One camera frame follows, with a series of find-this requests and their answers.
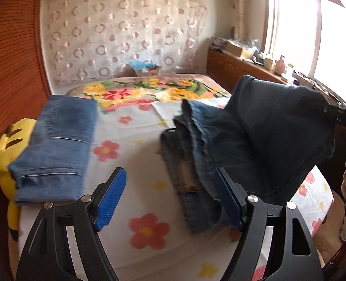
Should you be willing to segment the light blue denim pants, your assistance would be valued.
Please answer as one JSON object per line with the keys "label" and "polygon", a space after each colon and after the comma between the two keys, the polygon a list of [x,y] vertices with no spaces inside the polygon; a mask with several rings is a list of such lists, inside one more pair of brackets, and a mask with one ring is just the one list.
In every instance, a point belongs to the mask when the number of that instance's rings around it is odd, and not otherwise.
{"label": "light blue denim pants", "polygon": [[17,205],[80,198],[96,119],[95,100],[67,95],[47,100],[29,145],[8,166],[16,182]]}

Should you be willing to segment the dark blue denim pants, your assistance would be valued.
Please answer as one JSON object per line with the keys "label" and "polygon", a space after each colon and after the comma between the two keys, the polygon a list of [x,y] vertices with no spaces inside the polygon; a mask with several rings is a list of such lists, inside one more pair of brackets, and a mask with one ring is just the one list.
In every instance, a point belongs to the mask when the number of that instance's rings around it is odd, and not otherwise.
{"label": "dark blue denim pants", "polygon": [[312,89],[249,75],[224,108],[184,100],[160,145],[190,231],[228,223],[214,184],[219,167],[267,203],[291,200],[315,165],[334,152],[336,121],[327,107]]}

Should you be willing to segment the white flower bed sheet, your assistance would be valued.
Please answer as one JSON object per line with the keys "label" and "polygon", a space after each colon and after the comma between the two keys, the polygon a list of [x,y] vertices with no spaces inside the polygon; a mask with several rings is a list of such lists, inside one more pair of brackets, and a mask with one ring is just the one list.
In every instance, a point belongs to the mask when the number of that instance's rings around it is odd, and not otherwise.
{"label": "white flower bed sheet", "polygon": [[[182,102],[132,105],[108,114],[97,108],[80,198],[22,206],[18,280],[252,280],[264,272],[275,277],[269,265],[277,259],[278,239],[287,244],[291,260],[304,259],[285,280],[322,278],[313,242],[291,243],[299,234],[312,237],[332,204],[317,165],[282,205],[246,192],[242,231],[229,220],[190,231],[160,145]],[[97,232],[90,219],[92,194],[116,167],[125,169],[126,187],[109,225]]]}

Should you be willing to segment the pink bottle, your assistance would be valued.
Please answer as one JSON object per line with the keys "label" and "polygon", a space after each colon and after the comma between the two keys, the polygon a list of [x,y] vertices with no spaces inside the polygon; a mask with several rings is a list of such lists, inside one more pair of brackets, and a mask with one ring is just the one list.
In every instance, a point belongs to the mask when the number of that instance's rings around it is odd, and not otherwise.
{"label": "pink bottle", "polygon": [[276,62],[274,72],[277,75],[286,73],[285,57],[283,55],[281,55],[280,59]]}

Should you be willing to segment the white cup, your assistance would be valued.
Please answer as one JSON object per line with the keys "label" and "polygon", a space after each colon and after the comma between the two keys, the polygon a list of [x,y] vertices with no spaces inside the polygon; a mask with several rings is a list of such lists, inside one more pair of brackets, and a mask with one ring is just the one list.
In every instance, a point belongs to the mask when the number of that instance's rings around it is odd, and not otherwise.
{"label": "white cup", "polygon": [[264,60],[264,67],[266,70],[272,71],[274,69],[275,66],[275,61],[273,60],[273,58],[265,58]]}

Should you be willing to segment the floral blanket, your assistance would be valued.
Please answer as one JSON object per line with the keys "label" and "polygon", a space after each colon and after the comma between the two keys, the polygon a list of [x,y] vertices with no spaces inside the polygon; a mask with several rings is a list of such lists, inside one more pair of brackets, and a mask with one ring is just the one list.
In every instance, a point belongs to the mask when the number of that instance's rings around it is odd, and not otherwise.
{"label": "floral blanket", "polygon": [[67,95],[93,99],[98,110],[108,114],[132,105],[146,109],[153,102],[222,98],[230,93],[206,75],[164,74],[91,82]]}

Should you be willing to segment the yellow plush toy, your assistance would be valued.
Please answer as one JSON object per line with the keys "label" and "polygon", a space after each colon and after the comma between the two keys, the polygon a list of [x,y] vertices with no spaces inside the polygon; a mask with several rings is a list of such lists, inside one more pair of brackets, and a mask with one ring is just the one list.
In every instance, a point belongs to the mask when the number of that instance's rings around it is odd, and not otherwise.
{"label": "yellow plush toy", "polygon": [[24,118],[9,125],[0,137],[0,188],[9,200],[7,223],[13,241],[19,238],[20,206],[15,204],[16,182],[8,166],[14,162],[29,145],[30,137],[36,125],[35,119]]}

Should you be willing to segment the cardboard box on sideboard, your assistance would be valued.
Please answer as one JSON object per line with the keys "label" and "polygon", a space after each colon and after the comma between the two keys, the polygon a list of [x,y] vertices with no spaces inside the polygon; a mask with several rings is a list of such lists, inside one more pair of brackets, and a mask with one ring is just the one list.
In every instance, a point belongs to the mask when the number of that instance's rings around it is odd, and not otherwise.
{"label": "cardboard box on sideboard", "polygon": [[252,59],[254,56],[252,48],[244,47],[234,41],[228,41],[225,50],[238,58]]}

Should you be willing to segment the wooden sideboard cabinet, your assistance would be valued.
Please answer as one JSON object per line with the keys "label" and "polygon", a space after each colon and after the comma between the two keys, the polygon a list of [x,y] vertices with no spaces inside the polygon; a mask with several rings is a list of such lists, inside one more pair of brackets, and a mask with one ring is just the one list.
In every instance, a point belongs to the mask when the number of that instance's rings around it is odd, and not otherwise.
{"label": "wooden sideboard cabinet", "polygon": [[244,62],[212,49],[208,50],[206,71],[209,77],[230,93],[238,80],[244,75],[287,85],[280,76],[274,75],[263,67]]}

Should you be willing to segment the wooden slatted wardrobe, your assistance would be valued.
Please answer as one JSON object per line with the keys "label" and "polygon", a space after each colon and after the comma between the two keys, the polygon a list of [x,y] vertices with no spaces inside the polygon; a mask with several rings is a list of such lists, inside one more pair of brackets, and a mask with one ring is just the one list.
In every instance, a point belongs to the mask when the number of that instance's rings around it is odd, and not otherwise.
{"label": "wooden slatted wardrobe", "polygon": [[0,137],[36,118],[50,95],[40,43],[40,0],[0,0]]}

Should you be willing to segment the pink circle pattern curtain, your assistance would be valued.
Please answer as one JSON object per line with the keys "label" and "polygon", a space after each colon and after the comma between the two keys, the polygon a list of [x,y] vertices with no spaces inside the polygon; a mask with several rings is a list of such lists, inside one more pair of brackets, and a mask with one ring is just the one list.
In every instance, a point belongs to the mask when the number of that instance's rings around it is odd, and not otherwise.
{"label": "pink circle pattern curtain", "polygon": [[205,0],[42,0],[48,77],[65,87],[145,64],[195,71],[206,16]]}

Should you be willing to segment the side window curtain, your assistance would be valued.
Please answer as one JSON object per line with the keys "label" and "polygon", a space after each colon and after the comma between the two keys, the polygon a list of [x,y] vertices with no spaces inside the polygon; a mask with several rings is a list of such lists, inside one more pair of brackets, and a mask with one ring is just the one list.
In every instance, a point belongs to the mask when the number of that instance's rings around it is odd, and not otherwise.
{"label": "side window curtain", "polygon": [[237,41],[246,41],[247,35],[247,0],[232,0],[233,6],[233,32],[232,37]]}

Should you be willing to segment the window with wooden frame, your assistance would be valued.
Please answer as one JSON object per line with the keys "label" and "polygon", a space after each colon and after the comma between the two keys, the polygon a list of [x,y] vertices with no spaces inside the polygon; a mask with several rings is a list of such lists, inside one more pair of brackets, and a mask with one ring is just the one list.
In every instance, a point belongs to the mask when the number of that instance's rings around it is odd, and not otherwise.
{"label": "window with wooden frame", "polygon": [[346,0],[267,0],[265,52],[346,103]]}

